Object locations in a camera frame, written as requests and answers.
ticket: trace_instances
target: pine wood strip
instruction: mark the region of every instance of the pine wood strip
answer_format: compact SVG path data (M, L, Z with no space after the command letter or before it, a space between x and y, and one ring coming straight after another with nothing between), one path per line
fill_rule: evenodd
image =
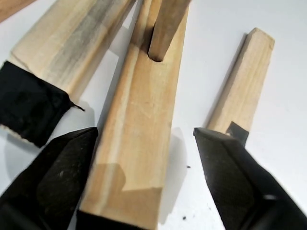
M0 23L36 0L0 0Z
M144 0L80 210L154 230L185 37L186 14L163 62L148 57L161 1Z
M58 0L9 61L77 102L135 0Z
M233 121L250 130L274 43L272 37L258 28L247 35L208 129L226 133Z

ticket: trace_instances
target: black fabric wrap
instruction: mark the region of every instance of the black fabric wrap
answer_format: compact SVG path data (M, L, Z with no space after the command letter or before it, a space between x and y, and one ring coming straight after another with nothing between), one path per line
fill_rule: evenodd
M10 62L0 70L0 124L38 147L74 104L63 90Z

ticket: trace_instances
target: white surface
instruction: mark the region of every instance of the white surface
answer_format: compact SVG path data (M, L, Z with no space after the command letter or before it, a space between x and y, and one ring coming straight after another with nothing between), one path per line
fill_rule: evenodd
M0 62L53 2L37 0L0 24ZM106 98L112 97L133 30L132 17L133 12L82 95L80 105L86 113L71 109L53 137L103 124ZM243 34L254 27L269 33L276 44L247 149L307 213L307 2L192 0L159 229L223 229L205 183L193 128L205 126ZM38 153L0 131L0 191Z

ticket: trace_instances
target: black rubber pad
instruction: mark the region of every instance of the black rubber pad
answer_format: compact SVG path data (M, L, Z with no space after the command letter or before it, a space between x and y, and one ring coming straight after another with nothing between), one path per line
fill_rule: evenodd
M0 198L1 230L66 230L83 192L97 128L52 140Z

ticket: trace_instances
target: wooden block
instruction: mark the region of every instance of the wooden block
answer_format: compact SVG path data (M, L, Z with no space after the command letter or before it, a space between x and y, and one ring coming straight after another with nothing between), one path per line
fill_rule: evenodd
M154 230L185 37L186 12L163 62L148 55L160 0L144 0L80 210Z
M135 0L58 0L12 50L9 61L80 95Z
M162 0L148 55L162 61L191 0Z
M208 129L226 133L231 122L250 130L270 63L274 39L255 28L247 36Z
M0 0L0 23L35 0Z

